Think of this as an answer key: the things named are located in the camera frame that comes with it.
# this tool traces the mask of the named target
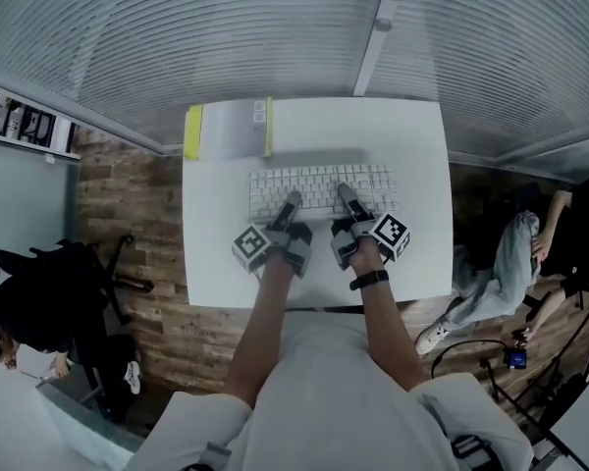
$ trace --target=black office chair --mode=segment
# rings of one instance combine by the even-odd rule
[[[153,290],[153,283],[148,280],[139,280],[115,274],[118,258],[125,243],[134,241],[132,235],[122,235],[114,253],[104,267],[96,254],[96,244],[82,244],[81,242],[70,242],[62,239],[57,242],[61,247],[51,251],[42,251],[31,248],[30,251],[35,257],[27,257],[11,251],[0,249],[0,268],[11,276],[39,271],[48,268],[53,271],[69,270],[79,271],[79,277],[95,289],[101,289],[107,296],[118,320],[126,325],[130,319],[125,315],[118,303],[115,288],[131,288],[143,293],[150,293]]]

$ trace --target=white desk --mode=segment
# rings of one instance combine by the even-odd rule
[[[374,98],[275,101],[273,156],[184,162],[184,244],[189,303],[251,307],[258,282],[232,254],[248,224],[249,173],[255,169],[386,163],[394,171],[410,245],[389,262],[397,301],[449,294],[452,284],[452,196],[438,103]],[[313,255],[295,278],[290,307],[360,304],[330,248],[329,222],[308,224]]]

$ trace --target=sleeve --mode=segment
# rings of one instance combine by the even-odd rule
[[[179,471],[198,461],[207,443],[228,445],[251,413],[229,394],[176,392],[126,471]]]
[[[506,471],[530,467],[534,455],[530,441],[472,375],[440,377],[410,393],[424,404],[428,397],[435,398],[465,434],[490,442]]]

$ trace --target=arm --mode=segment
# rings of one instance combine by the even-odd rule
[[[358,277],[384,270],[375,239],[364,238],[349,264]],[[369,354],[373,361],[406,391],[427,381],[389,282],[363,288],[361,295]]]
[[[537,330],[541,328],[546,320],[554,314],[554,312],[561,306],[561,304],[565,301],[565,290],[563,288],[559,288],[556,291],[550,293],[550,296],[546,299],[543,303],[539,312],[537,313],[537,317],[534,318],[534,321],[530,325],[530,328],[526,332],[526,339],[530,340],[534,337],[537,333]]]
[[[565,190],[559,190],[552,197],[546,225],[543,226],[543,230],[532,243],[532,256],[537,258],[537,263],[541,263],[548,258],[562,210],[565,207],[571,208],[571,197],[571,192]]]
[[[223,393],[238,397],[251,408],[279,359],[286,298],[294,274],[295,269],[281,253],[271,254],[225,382]]]

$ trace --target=white sneaker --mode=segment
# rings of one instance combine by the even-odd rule
[[[125,381],[131,386],[133,394],[139,394],[141,391],[141,381],[139,380],[139,365],[137,361],[132,361],[127,365],[127,373],[125,374]]]
[[[423,330],[421,335],[417,338],[415,344],[417,354],[427,354],[436,347],[437,343],[449,334],[450,331],[443,328],[441,320],[436,321],[434,324]]]

